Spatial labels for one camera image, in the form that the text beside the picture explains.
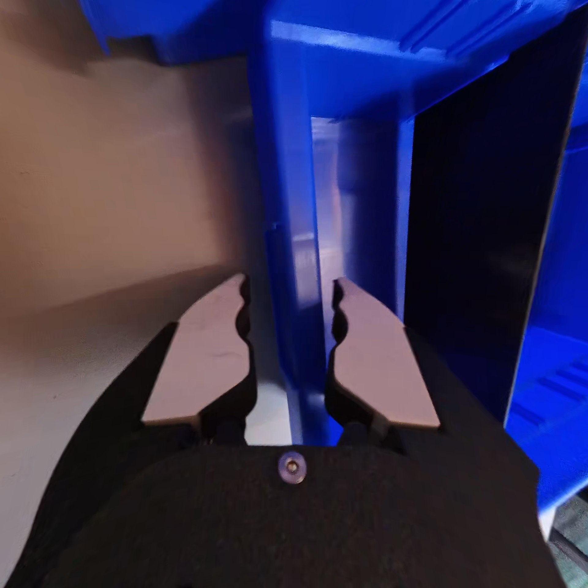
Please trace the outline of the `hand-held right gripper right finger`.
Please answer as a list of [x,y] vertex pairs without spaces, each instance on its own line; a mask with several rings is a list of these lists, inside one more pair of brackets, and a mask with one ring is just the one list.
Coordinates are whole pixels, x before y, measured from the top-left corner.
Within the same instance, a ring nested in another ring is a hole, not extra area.
[[347,277],[334,281],[325,386],[327,413],[341,426],[437,430],[440,420],[403,322]]

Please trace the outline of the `black bin divider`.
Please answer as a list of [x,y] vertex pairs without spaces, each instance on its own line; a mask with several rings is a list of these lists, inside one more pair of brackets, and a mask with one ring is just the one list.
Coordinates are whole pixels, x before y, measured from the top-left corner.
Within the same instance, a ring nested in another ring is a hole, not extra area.
[[405,325],[503,423],[587,47],[587,5],[418,114]]

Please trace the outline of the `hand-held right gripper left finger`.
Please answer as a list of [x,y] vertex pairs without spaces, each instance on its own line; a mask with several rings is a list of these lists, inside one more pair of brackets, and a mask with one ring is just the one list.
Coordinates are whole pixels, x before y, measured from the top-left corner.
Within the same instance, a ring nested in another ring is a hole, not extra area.
[[249,278],[236,273],[187,309],[144,409],[144,424],[245,424],[257,400],[250,305]]

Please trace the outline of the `blue plastic bin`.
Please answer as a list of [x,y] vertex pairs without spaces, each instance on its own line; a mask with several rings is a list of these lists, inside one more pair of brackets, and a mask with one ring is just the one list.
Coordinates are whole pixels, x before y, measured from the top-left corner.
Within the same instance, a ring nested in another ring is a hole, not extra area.
[[404,321],[418,114],[587,1],[272,1],[248,58],[277,348],[295,438],[323,386],[340,275]]
[[101,49],[147,38],[157,60],[183,65],[242,55],[255,43],[266,1],[79,1]]

